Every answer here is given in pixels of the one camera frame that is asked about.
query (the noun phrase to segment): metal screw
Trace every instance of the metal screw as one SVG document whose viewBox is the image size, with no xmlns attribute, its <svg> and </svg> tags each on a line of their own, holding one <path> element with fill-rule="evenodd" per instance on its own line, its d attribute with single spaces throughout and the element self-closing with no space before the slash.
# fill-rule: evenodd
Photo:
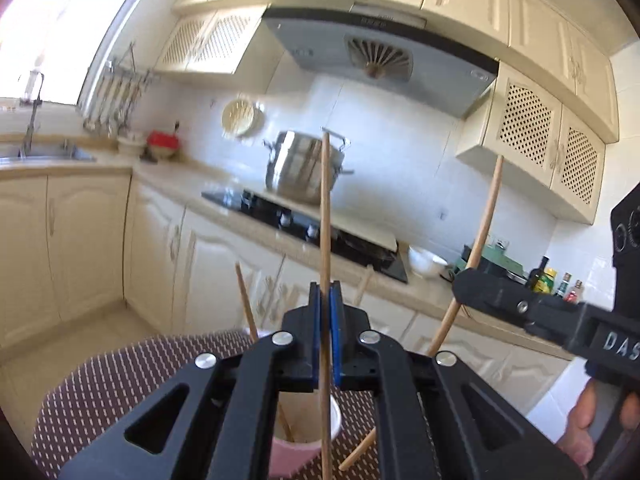
<svg viewBox="0 0 640 480">
<path fill-rule="evenodd" d="M 360 342 L 365 345 L 375 345 L 380 341 L 380 334 L 375 330 L 365 330 L 360 334 Z"/>
<path fill-rule="evenodd" d="M 218 359 L 213 354 L 200 354 L 196 357 L 196 366 L 206 370 L 207 368 L 213 368 L 218 362 Z"/>
<path fill-rule="evenodd" d="M 276 332 L 271 336 L 274 345 L 287 346 L 293 341 L 293 336 L 289 332 Z"/>
<path fill-rule="evenodd" d="M 458 358 L 451 352 L 439 352 L 436 355 L 436 362 L 440 366 L 453 366 L 458 362 Z"/>
</svg>

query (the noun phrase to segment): window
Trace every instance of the window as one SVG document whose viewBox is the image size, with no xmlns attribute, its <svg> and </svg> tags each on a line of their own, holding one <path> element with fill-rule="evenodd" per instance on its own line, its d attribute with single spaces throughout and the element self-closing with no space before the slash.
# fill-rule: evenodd
<svg viewBox="0 0 640 480">
<path fill-rule="evenodd" d="M 36 69 L 46 77 L 43 100 L 75 105 L 98 46 L 124 1 L 12 1 L 0 18 L 0 97 L 21 97 L 30 71 Z"/>
</svg>

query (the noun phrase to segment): kitchen countertop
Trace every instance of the kitchen countertop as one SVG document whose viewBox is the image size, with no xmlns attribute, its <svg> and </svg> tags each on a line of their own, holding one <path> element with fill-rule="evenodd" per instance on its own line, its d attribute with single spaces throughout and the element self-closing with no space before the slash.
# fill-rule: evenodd
<svg viewBox="0 0 640 480">
<path fill-rule="evenodd" d="M 2 140 L 14 141 L 13 139 L 5 139 L 4 136 Z M 205 200 L 200 195 L 207 188 L 220 187 L 225 184 L 240 184 L 238 179 L 215 168 L 203 168 L 200 165 L 183 162 L 161 161 L 158 164 L 148 164 L 141 162 L 137 157 L 119 155 L 117 152 L 105 150 L 103 142 L 100 144 L 101 149 L 92 148 L 90 142 L 84 142 L 82 146 L 96 158 L 95 162 L 48 160 L 0 164 L 0 180 L 43 175 L 133 174 L 172 200 L 184 204 L 192 211 L 206 216 L 213 222 L 243 237 L 283 253 L 300 264 L 315 269 L 320 267 L 320 251 L 315 245 L 304 243 L 247 216 L 224 209 Z M 406 254 L 403 259 L 405 267 L 409 269 Z M 357 285 L 363 273 L 363 267 L 340 256 L 332 256 L 332 279 Z M 441 319 L 452 300 L 450 283 L 441 278 L 424 280 L 413 275 L 410 271 L 408 275 L 409 283 L 405 285 L 386 276 L 375 274 L 369 282 L 367 292 L 415 310 L 420 314 Z M 522 329 L 471 308 L 469 311 L 472 319 L 466 317 L 461 311 L 456 318 L 457 326 L 562 359 L 570 360 L 573 358 L 571 354 L 560 347 L 531 336 Z"/>
</svg>

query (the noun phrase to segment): bottle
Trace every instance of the bottle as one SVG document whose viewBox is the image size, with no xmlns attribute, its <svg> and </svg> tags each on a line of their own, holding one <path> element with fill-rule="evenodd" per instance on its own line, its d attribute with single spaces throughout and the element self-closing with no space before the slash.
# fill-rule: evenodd
<svg viewBox="0 0 640 480">
<path fill-rule="evenodd" d="M 580 300 L 582 299 L 582 292 L 582 282 L 580 280 L 577 280 L 569 293 L 564 297 L 564 300 L 568 301 L 569 303 L 580 303 Z"/>
<path fill-rule="evenodd" d="M 529 273 L 529 277 L 527 278 L 527 283 L 524 284 L 525 288 L 529 290 L 533 290 L 533 287 L 536 286 L 536 283 L 540 279 L 540 276 L 544 273 L 545 266 L 548 263 L 549 258 L 546 256 L 542 257 L 542 261 L 540 262 L 540 266 L 536 267 Z"/>
<path fill-rule="evenodd" d="M 554 290 L 554 280 L 558 274 L 557 270 L 547 267 L 545 272 L 540 275 L 540 279 L 533 287 L 534 292 L 542 292 L 543 294 L 551 294 Z"/>
<path fill-rule="evenodd" d="M 567 287 L 569 287 L 569 281 L 571 281 L 571 275 L 568 272 L 565 272 L 564 276 L 562 277 L 562 283 L 560 283 L 558 290 L 556 290 L 556 296 L 564 298 L 564 296 L 566 295 Z"/>
</svg>

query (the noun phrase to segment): human hand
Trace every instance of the human hand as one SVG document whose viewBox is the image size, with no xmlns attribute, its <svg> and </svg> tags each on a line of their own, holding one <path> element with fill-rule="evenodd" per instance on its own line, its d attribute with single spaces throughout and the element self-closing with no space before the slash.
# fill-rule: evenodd
<svg viewBox="0 0 640 480">
<path fill-rule="evenodd" d="M 580 394 L 574 408 L 569 412 L 566 430 L 558 440 L 558 447 L 567 453 L 586 473 L 586 465 L 593 458 L 595 445 L 588 429 L 596 415 L 596 388 L 590 380 Z M 640 424 L 640 397 L 630 394 L 620 411 L 620 424 L 627 431 L 633 431 Z"/>
</svg>

